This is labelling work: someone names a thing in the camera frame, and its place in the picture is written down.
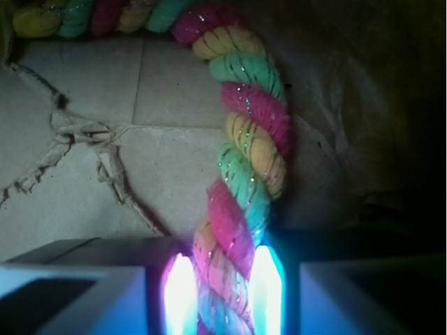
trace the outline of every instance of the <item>cotton rope toy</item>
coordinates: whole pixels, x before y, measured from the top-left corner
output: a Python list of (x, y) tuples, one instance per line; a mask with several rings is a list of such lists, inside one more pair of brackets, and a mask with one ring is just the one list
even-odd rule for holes
[(232, 112), (225, 125), (230, 141), (218, 154), (221, 177), (208, 189), (208, 216), (194, 236), (198, 333), (252, 334), (251, 265), (270, 203), (281, 195), (291, 148), (284, 86), (261, 40), (230, 7), (194, 0), (36, 1), (15, 11), (13, 25), (23, 38), (170, 30), (210, 61)]

